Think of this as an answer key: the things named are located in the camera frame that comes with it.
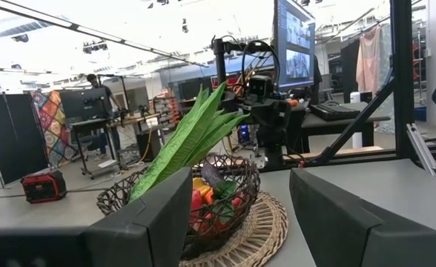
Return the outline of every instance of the wicker basket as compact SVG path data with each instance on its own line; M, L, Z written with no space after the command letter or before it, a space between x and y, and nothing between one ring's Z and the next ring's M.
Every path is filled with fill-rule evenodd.
M194 177L200 177L201 166L205 161L217 167L226 181L235 181L237 188L228 198L191 211L193 216L191 215L182 251L184 260L225 245L231 235L242 226L260 189L259 171L250 160L228 155L209 155L193 169ZM128 204L130 190L145 170L146 168L131 174L98 196L97 205L104 215L109 215ZM240 204L234 209L233 214L223 211L223 204L231 203L236 198L240 199ZM228 218L226 224L220 222L220 218L223 217Z

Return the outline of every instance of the monitor screen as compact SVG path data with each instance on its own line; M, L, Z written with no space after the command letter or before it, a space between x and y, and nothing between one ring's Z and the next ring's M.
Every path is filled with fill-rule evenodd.
M280 62L279 89L313 85L315 19L293 0L275 0L274 5L274 47Z

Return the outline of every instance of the person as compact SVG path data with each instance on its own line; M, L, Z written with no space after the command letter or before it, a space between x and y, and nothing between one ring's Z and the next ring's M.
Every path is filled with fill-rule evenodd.
M88 80L89 83L91 83L91 86L92 86L91 89L93 89L93 90L104 88L106 90L106 94L108 95L109 99L113 101L113 103L117 106L117 108L122 108L119 101L117 101L117 99L114 98L113 92L111 91L111 89L106 85L99 84L99 81L98 81L98 78L96 77L96 75L88 74L86 76L86 80ZM111 128L111 132L113 134L113 136L111 138L114 142L115 149L116 150L121 149L121 142L119 141L119 133L117 131L117 128ZM106 159L108 157L108 155L106 154L106 145L107 144L108 144L108 140L106 138L106 134L101 133L99 135L99 153L100 153L100 155L97 158L95 158L95 161Z
M322 82L322 74L320 74L319 60L314 55L314 85L310 87L310 104L316 105L319 103L319 88Z

